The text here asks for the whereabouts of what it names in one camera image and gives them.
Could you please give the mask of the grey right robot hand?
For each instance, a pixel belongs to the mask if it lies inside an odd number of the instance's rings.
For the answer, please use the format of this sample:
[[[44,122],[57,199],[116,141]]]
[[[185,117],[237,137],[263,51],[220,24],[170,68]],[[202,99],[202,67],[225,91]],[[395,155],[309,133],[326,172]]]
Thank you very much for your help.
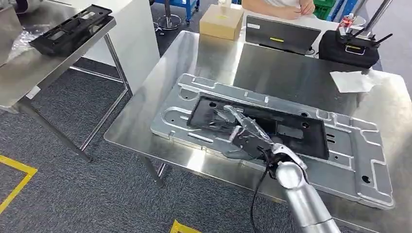
[[[222,151],[222,155],[226,158],[245,161],[263,160],[267,164],[288,160],[286,153],[276,151],[280,147],[275,146],[255,120],[246,117],[232,105],[225,105],[221,115],[226,121],[234,119],[237,122],[228,139],[233,148]]]

